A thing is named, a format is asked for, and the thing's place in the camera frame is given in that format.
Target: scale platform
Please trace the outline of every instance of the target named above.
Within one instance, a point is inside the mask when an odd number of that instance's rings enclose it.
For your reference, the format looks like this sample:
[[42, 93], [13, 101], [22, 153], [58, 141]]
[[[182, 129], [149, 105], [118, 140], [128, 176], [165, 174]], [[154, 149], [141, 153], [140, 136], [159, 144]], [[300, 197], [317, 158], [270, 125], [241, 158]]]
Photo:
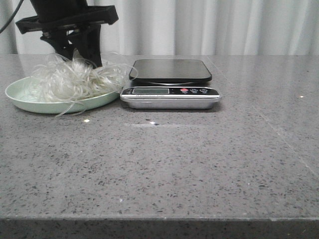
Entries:
[[129, 77], [120, 97], [130, 108], [201, 110], [221, 99], [200, 60], [137, 60]]

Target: quartz countertop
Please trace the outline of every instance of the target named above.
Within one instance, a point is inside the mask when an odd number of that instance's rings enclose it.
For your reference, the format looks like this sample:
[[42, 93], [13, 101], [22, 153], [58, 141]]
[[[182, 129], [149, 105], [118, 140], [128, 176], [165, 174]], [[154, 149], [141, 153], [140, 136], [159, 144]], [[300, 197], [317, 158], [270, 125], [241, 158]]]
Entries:
[[202, 60], [223, 98], [196, 111], [117, 99], [58, 118], [4, 94], [44, 58], [0, 55], [3, 235], [41, 220], [293, 221], [300, 238], [319, 237], [318, 56], [128, 56]]

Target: plate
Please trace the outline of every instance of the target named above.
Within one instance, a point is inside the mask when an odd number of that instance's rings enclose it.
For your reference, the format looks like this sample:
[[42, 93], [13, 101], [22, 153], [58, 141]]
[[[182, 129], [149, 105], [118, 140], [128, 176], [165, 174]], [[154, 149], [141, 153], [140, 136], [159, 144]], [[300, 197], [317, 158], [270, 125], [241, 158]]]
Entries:
[[[25, 100], [27, 95], [24, 92], [26, 84], [37, 84], [38, 80], [32, 77], [26, 77], [10, 84], [5, 94], [8, 96], [12, 103], [18, 108], [41, 114], [60, 114], [68, 109], [73, 102], [35, 102]], [[119, 97], [119, 93], [110, 92], [104, 95], [92, 97], [89, 99], [79, 100], [70, 108], [66, 113], [81, 112], [83, 110], [94, 109], [106, 105]]]

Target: curtain fold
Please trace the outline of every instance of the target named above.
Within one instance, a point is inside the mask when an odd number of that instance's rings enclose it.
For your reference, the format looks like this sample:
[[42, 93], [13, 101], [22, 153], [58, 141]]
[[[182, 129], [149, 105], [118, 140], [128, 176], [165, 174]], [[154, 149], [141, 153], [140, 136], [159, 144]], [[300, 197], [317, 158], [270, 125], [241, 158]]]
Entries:
[[[101, 52], [125, 55], [318, 55], [318, 0], [88, 0], [115, 5], [119, 20], [103, 24]], [[0, 1], [3, 25], [18, 0]], [[25, 0], [14, 21], [35, 15]], [[53, 52], [41, 32], [12, 23], [0, 53]]]

